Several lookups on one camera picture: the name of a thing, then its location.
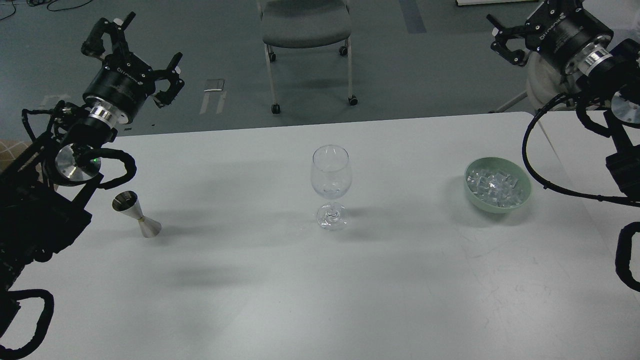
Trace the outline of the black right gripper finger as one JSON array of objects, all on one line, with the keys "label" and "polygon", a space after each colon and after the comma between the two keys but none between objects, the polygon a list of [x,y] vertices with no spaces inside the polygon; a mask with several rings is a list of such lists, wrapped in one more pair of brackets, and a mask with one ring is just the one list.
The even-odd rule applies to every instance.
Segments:
[{"label": "black right gripper finger", "polygon": [[508,47],[508,42],[517,39],[525,39],[529,26],[505,26],[492,14],[487,14],[486,19],[493,26],[493,30],[491,32],[493,41],[490,45],[490,49],[510,64],[523,68],[528,62],[528,56],[531,51],[525,51],[521,48],[511,49]]}]

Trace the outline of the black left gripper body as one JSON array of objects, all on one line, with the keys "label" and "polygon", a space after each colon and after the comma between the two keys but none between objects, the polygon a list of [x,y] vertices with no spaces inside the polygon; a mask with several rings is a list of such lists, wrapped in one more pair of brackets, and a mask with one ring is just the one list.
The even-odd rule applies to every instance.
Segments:
[{"label": "black left gripper body", "polygon": [[121,113],[118,122],[129,125],[156,89],[150,80],[152,70],[135,55],[130,60],[108,55],[82,98],[87,105],[101,101],[114,106]]}]

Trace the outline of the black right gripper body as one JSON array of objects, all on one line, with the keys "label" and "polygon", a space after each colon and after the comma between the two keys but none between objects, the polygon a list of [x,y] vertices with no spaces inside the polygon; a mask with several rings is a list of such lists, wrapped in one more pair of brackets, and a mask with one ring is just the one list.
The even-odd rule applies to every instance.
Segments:
[{"label": "black right gripper body", "polygon": [[525,23],[534,30],[525,35],[525,47],[553,68],[566,68],[588,44],[608,46],[614,36],[582,0],[544,0]]}]

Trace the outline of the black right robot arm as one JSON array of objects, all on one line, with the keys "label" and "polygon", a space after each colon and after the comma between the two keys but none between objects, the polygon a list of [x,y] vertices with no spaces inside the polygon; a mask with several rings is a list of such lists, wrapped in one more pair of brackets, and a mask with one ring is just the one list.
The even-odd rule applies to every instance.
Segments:
[{"label": "black right robot arm", "polygon": [[[521,146],[524,166],[544,189],[575,198],[638,207],[640,198],[640,149],[626,128],[639,127],[639,43],[627,38],[608,50],[614,31],[585,9],[582,0],[544,0],[524,24],[507,27],[492,14],[490,48],[514,66],[525,66],[525,51],[510,50],[510,40],[522,39],[530,53],[537,53],[562,76],[579,73],[577,89],[561,92],[540,109],[525,130]],[[553,107],[571,101],[585,129],[609,138],[615,153],[605,165],[622,196],[580,193],[558,186],[531,166],[527,146],[538,121]]]}]

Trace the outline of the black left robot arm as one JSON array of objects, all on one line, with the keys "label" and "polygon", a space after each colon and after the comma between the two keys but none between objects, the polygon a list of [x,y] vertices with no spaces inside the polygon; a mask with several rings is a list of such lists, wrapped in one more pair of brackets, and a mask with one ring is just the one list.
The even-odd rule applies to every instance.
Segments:
[{"label": "black left robot arm", "polygon": [[125,30],[135,18],[96,21],[81,52],[102,63],[83,93],[82,105],[60,100],[51,109],[23,109],[31,144],[1,171],[1,333],[11,326],[20,302],[43,302],[32,338],[23,346],[1,347],[3,360],[20,360],[44,341],[54,315],[54,296],[45,289],[14,290],[23,269],[44,263],[68,248],[92,220],[86,206],[98,189],[130,182],[135,160],[106,148],[117,125],[128,125],[153,99],[162,109],[185,86],[177,52],[166,68],[153,69],[130,50]]}]

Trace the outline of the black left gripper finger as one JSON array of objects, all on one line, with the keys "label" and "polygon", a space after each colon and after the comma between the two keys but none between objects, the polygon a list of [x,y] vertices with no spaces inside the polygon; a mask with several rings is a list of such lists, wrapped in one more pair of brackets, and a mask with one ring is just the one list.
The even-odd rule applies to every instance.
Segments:
[{"label": "black left gripper finger", "polygon": [[[101,18],[96,21],[87,39],[82,43],[82,54],[99,59],[103,63],[110,60],[124,64],[130,63],[132,55],[126,41],[125,30],[133,22],[136,15],[135,13],[129,13],[123,20],[114,19],[110,21],[106,18]],[[110,39],[110,54],[106,52],[105,48],[106,35]]]},{"label": "black left gripper finger", "polygon": [[153,82],[167,81],[168,87],[153,94],[153,101],[158,109],[162,109],[171,105],[173,100],[178,96],[185,86],[185,82],[180,78],[178,65],[183,58],[182,52],[177,52],[165,69],[152,70],[150,78]]}]

